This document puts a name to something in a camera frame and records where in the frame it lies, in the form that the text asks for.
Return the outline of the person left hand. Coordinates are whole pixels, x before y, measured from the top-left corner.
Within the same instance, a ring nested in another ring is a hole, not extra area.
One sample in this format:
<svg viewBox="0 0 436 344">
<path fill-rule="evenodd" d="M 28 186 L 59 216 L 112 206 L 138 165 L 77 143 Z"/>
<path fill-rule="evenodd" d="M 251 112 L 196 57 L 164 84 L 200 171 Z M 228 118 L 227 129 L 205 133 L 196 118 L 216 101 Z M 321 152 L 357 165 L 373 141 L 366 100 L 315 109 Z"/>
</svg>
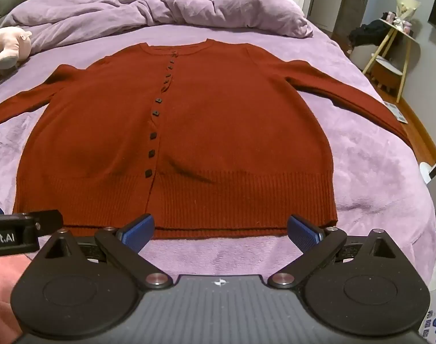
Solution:
<svg viewBox="0 0 436 344">
<path fill-rule="evenodd" d="M 11 293 L 31 260 L 26 255 L 0 257 L 0 343 L 13 343 L 21 334 L 11 309 Z"/>
</svg>

